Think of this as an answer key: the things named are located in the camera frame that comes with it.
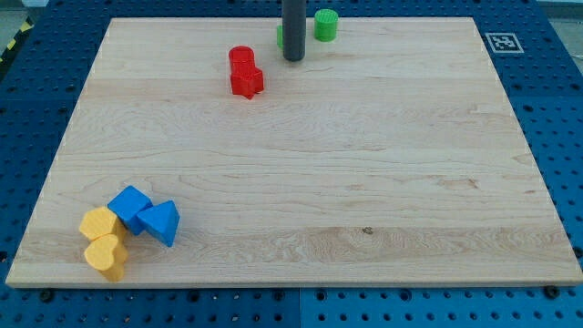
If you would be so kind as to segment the grey cylindrical robot arm rod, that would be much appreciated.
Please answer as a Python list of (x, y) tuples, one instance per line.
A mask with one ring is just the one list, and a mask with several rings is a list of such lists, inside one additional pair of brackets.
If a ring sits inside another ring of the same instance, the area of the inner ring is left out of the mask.
[(305, 0), (282, 0), (281, 18), (283, 57), (291, 62), (299, 62), (305, 56)]

